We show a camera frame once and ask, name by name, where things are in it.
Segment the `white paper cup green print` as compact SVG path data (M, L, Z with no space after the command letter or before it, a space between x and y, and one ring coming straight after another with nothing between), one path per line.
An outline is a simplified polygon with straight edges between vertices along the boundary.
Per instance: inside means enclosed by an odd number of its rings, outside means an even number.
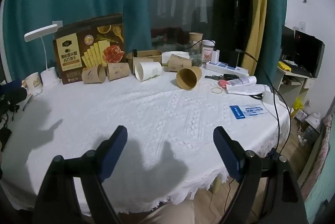
M159 62L139 62L135 65L135 76L140 82L160 76L162 66Z

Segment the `kraft paper cup lying right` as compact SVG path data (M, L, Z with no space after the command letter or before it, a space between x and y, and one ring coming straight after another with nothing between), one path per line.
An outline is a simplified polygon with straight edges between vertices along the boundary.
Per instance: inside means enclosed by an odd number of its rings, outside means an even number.
M167 63L170 72L178 72L183 68L192 67L192 60L172 54Z

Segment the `upright kraft cup back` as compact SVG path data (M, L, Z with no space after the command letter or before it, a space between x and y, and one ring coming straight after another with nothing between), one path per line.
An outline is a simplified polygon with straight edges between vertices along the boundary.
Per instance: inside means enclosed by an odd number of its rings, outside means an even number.
M191 49L198 50L201 48L203 39L203 33L190 32L189 33L189 42L191 44Z

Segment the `white cartoon mug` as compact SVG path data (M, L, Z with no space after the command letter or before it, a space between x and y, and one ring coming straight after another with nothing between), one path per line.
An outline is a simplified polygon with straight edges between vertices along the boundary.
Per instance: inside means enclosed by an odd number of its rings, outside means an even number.
M27 93L32 96L39 95L43 90L43 85L38 72L32 73L22 81L22 86L27 89Z

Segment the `blue white leaflet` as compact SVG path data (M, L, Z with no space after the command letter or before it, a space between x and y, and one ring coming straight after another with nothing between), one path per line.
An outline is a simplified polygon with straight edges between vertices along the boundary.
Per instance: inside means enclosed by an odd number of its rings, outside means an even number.
M263 105L232 105L230 110L237 120L258 117L269 113Z

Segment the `rubber band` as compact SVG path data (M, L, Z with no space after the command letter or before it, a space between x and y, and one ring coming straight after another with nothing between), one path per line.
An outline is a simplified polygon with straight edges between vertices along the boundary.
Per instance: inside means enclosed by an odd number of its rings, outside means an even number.
M220 94L220 93L223 92L223 90L222 90L221 88L219 88L219 87L213 87L213 88L211 89L211 92L212 92L212 93L215 93L215 94Z

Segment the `white papers stack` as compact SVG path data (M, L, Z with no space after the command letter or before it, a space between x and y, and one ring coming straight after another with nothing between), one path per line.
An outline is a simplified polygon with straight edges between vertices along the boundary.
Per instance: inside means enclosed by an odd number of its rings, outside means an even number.
M267 85L257 84L255 76L233 79L226 84L226 91L237 95L258 95L265 92L267 88Z

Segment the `pink round object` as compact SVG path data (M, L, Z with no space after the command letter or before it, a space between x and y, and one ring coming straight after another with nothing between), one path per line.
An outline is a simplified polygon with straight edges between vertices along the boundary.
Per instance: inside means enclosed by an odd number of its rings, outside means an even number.
M221 80L218 81L218 85L219 85L221 88L226 89L227 86L229 85L229 82L226 81L226 80L224 80L224 79L221 79Z

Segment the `white tablecloth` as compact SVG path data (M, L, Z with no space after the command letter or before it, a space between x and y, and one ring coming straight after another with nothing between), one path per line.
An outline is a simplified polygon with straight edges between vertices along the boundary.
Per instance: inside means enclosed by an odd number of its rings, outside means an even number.
M119 125L126 146L104 190L120 213L150 211L159 203L181 203L228 172L213 141L222 126L246 150L264 156L289 131L289 113L272 98L211 92L209 71L190 91L173 72L139 82L134 76L86 85L58 84L33 97L10 122L3 152L1 186L16 208L34 206L56 155L82 156L111 137ZM263 105L268 114L237 120L230 106Z

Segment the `white power strip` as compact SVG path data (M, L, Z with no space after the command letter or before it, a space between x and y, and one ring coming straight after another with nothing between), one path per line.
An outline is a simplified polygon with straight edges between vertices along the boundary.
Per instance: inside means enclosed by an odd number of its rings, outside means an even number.
M204 65L204 68L206 70L210 70L216 73L220 73L220 74L233 74L233 75L237 75L239 77L247 77L249 76L248 70L241 68L241 67L230 67L228 64L222 63L222 62L218 62L216 64L212 63L212 62L207 62Z

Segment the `white desk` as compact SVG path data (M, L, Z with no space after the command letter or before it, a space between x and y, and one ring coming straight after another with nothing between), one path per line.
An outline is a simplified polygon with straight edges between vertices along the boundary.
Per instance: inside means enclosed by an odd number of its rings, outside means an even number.
M292 108L297 98L303 103L305 102L305 97L315 81L315 78L295 74L277 67L274 87L287 105Z

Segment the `brown cracker box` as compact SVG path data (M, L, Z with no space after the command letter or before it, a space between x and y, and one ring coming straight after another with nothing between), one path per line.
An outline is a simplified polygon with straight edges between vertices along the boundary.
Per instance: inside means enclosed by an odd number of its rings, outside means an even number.
M63 84L82 80L82 71L126 61L123 15L94 17L60 27L53 48Z

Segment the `kraft paper bowl container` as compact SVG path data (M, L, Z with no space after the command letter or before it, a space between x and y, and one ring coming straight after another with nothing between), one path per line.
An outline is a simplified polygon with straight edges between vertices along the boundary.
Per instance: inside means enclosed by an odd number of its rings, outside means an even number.
M160 50L137 51L136 57L141 59L152 59L154 62L162 63L162 52ZM128 53L126 59L129 64L131 74L134 74L133 52Z

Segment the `clear jar white lid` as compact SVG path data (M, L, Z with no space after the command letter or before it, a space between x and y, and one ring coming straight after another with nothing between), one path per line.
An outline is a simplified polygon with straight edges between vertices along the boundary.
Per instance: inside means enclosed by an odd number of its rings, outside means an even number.
M215 48L215 42L213 40L202 40L202 63L211 61L212 51Z

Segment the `teal curtain right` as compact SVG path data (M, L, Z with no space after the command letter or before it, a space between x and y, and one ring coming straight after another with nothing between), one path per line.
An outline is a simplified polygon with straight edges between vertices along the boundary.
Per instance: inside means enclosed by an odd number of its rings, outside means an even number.
M286 21L287 0L267 0L265 29L256 67L258 83L274 82L281 56L282 28Z

